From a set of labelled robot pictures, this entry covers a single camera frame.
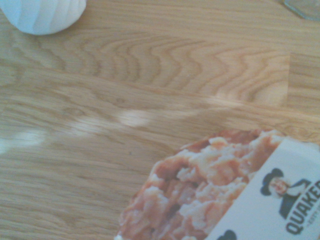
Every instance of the white ribbed object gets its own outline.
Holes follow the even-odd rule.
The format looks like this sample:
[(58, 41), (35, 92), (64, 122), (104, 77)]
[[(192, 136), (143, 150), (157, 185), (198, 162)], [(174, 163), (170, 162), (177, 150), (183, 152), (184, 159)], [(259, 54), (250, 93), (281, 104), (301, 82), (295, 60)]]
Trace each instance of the white ribbed object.
[(70, 27), (86, 4), (87, 0), (0, 0), (10, 23), (33, 35), (54, 34)]

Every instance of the baked goods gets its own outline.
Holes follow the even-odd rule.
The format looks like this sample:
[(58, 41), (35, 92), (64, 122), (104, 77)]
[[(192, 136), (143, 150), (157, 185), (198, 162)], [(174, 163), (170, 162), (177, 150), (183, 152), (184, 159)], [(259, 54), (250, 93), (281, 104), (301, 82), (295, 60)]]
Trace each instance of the baked goods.
[(203, 240), (284, 139), (224, 130), (157, 162), (120, 216), (117, 240)]

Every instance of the wood grain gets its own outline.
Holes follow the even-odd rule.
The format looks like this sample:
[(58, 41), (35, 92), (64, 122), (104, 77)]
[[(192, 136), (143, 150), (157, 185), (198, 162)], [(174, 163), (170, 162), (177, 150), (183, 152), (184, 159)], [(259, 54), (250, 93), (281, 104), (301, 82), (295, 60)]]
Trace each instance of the wood grain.
[(320, 144), (319, 126), (296, 110), (26, 69), (0, 120), (1, 239), (112, 239), (153, 164), (180, 146), (259, 127)]
[(292, 54), (288, 107), (320, 114), (320, 57)]
[(108, 80), (284, 106), (289, 53), (118, 28), (1, 36), (0, 58)]
[(96, 0), (79, 28), (113, 26), (176, 37), (320, 54), (319, 22), (288, 10), (282, 0)]

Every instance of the wooden surface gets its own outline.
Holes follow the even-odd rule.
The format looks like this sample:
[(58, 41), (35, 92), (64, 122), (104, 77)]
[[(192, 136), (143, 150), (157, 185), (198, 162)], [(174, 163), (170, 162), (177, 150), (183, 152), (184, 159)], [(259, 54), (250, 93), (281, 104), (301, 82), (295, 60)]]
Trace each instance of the wooden surface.
[(0, 14), (0, 239), (111, 240), (153, 164), (222, 129), (320, 144), (319, 39), (277, 0), (89, 0), (49, 36)]

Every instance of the white packaging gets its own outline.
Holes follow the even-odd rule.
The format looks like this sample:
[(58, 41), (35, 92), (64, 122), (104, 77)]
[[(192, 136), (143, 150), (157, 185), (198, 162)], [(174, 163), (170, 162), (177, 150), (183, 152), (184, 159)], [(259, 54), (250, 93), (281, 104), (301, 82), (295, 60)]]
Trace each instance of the white packaging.
[(57, 33), (75, 23), (87, 0), (0, 0), (10, 23), (33, 35)]
[(320, 152), (285, 139), (206, 240), (320, 239)]

